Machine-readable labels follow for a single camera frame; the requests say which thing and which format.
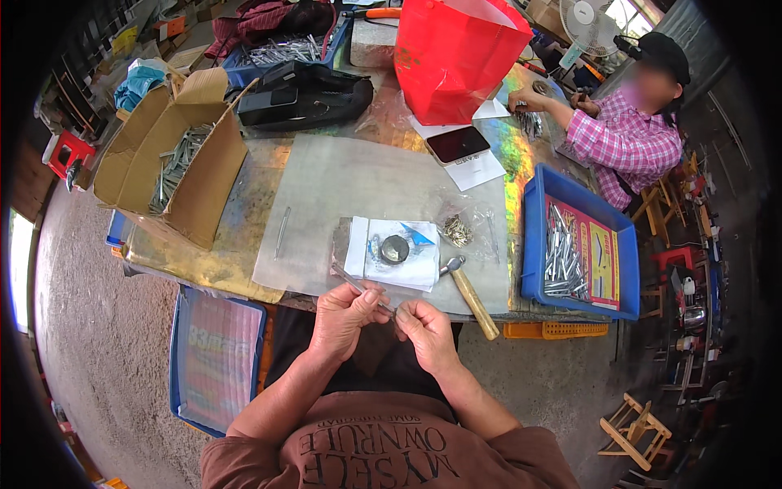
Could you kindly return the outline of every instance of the red plastic bag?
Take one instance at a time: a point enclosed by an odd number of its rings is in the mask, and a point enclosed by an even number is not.
[[[470,124],[532,39],[505,0],[405,0],[394,69],[425,125]]]

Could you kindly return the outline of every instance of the wooden hammer handle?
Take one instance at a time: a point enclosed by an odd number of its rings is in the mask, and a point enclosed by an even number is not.
[[[488,341],[494,340],[500,335],[500,330],[494,325],[486,308],[483,307],[483,302],[478,298],[478,294],[475,293],[475,289],[472,288],[472,284],[467,280],[464,270],[458,269],[450,273],[454,277],[456,287],[459,288],[459,292],[470,307],[470,311],[475,315],[475,319],[478,321],[483,334],[486,335]]]

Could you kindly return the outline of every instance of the black cap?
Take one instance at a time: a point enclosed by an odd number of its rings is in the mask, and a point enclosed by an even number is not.
[[[644,62],[669,70],[682,86],[690,83],[690,64],[676,41],[665,34],[650,32],[638,39],[638,48]]]

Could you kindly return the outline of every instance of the hand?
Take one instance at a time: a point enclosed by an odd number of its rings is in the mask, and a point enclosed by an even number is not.
[[[376,283],[362,280],[366,287],[359,293],[349,283],[329,290],[317,299],[315,329],[309,350],[326,360],[350,358],[356,350],[361,328],[371,322],[385,324],[391,314],[379,306],[390,302],[382,295],[386,290]]]
[[[592,117],[593,119],[600,115],[600,107],[595,102],[592,102],[592,99],[590,99],[588,95],[581,92],[576,92],[572,97],[570,97],[570,106],[573,109],[583,110],[586,115]]]
[[[405,300],[396,309],[396,325],[415,347],[418,364],[437,379],[461,366],[450,319],[425,300]]]
[[[516,112],[546,112],[546,106],[551,99],[535,92],[530,87],[524,87],[508,94],[508,110]],[[527,105],[516,105],[518,102],[526,102]]]

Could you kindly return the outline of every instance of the hammer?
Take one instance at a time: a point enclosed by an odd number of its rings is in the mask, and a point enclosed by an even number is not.
[[[450,273],[451,276],[454,277],[456,287],[458,287],[459,292],[461,292],[461,296],[465,299],[465,302],[470,307],[470,311],[472,311],[472,313],[475,315],[475,319],[478,321],[478,324],[483,330],[483,334],[486,336],[488,341],[492,341],[500,335],[500,330],[497,329],[497,327],[494,325],[494,321],[492,320],[491,316],[489,316],[486,308],[483,307],[483,302],[481,302],[481,300],[478,298],[478,294],[475,293],[475,289],[472,288],[470,281],[467,280],[465,271],[461,269],[461,265],[464,262],[464,255],[451,258],[448,263],[445,264],[445,266],[440,268],[440,276],[442,277],[443,275]]]

